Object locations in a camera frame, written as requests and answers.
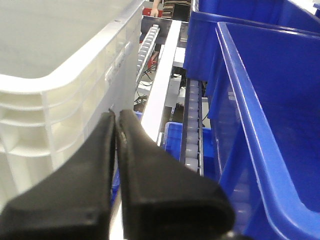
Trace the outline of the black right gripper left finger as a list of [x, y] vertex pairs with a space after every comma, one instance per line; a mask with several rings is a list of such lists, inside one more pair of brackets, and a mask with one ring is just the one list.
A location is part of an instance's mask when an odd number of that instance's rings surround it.
[[115, 114], [105, 112], [59, 169], [10, 200], [3, 240], [107, 240], [115, 159]]

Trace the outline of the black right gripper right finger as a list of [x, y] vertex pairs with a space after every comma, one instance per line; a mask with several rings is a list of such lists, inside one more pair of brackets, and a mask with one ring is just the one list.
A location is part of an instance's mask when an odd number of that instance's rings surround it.
[[216, 240], [233, 229], [217, 182], [159, 147], [133, 111], [120, 112], [116, 129], [125, 239]]

